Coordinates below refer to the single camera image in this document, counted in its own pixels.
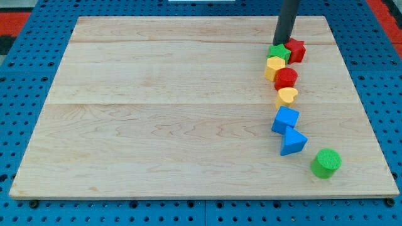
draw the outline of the wooden board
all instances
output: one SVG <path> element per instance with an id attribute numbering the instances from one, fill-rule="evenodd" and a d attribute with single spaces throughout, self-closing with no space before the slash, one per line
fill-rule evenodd
<path id="1" fill-rule="evenodd" d="M 10 195 L 39 200 L 379 198 L 399 191 L 324 17 L 307 43 L 280 156 L 263 76 L 277 17 L 80 18 Z M 310 171 L 322 148 L 343 159 Z"/>

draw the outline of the plastic block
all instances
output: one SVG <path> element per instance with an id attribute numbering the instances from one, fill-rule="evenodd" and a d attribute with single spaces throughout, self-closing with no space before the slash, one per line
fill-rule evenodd
<path id="1" fill-rule="evenodd" d="M 281 70 L 285 66 L 285 60 L 278 56 L 273 56 L 266 59 L 265 78 L 272 82 L 275 82 L 276 72 L 278 70 Z"/>
<path id="2" fill-rule="evenodd" d="M 321 179 L 330 178 L 341 166 L 342 159 L 333 149 L 325 148 L 318 152 L 312 161 L 311 169 Z"/>
<path id="3" fill-rule="evenodd" d="M 307 137 L 296 129 L 287 126 L 285 134 L 282 137 L 281 155 L 285 156 L 302 151 L 307 140 Z"/>
<path id="4" fill-rule="evenodd" d="M 285 47 L 291 51 L 289 57 L 289 64 L 294 62 L 302 62 L 304 54 L 306 53 L 306 48 L 304 47 L 304 41 L 298 41 L 296 39 L 290 38 L 290 41 L 285 44 Z"/>
<path id="5" fill-rule="evenodd" d="M 279 109 L 281 106 L 291 107 L 296 100 L 299 92 L 295 88 L 282 88 L 278 91 L 276 96 L 275 107 Z"/>
<path id="6" fill-rule="evenodd" d="M 297 72 L 292 68 L 282 68 L 276 72 L 275 89 L 294 87 L 297 80 Z"/>
<path id="7" fill-rule="evenodd" d="M 280 44 L 280 45 L 276 45 L 276 46 L 271 45 L 269 47 L 268 56 L 266 58 L 280 57 L 285 60 L 286 64 L 288 64 L 290 53 L 291 53 L 291 51 L 288 50 L 287 48 L 285 48 L 284 44 Z"/>
<path id="8" fill-rule="evenodd" d="M 274 123 L 272 124 L 272 131 L 284 135 L 286 127 L 294 128 L 299 112 L 288 107 L 281 106 L 278 113 L 276 113 Z"/>

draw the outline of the black pole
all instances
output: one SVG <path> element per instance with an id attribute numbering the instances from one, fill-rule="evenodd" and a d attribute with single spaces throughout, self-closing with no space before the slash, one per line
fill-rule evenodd
<path id="1" fill-rule="evenodd" d="M 299 5 L 300 0 L 283 0 L 275 29 L 274 45 L 285 44 L 289 41 Z"/>

